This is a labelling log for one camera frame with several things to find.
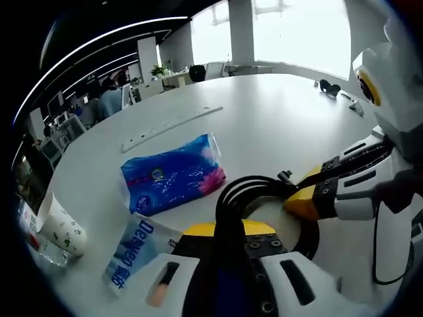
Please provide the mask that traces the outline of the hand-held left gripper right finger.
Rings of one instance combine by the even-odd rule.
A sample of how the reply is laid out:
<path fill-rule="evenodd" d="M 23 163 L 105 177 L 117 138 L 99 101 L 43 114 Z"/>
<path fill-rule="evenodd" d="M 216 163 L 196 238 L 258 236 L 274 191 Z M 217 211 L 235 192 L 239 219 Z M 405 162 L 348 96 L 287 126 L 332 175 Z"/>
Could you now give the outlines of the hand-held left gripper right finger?
<path fill-rule="evenodd" d="M 342 316 L 344 298 L 333 277 L 299 252 L 258 260 L 270 282 L 278 316 Z"/>

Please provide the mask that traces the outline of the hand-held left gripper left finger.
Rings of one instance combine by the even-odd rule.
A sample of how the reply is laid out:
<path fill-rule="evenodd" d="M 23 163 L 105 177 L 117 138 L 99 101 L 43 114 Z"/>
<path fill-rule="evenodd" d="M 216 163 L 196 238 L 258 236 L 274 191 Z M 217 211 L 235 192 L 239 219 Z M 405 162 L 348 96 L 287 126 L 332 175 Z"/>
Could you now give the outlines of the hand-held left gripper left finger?
<path fill-rule="evenodd" d="M 214 223 L 192 225 L 173 252 L 159 254 L 144 267 L 145 316 L 214 315 L 214 229 Z"/>

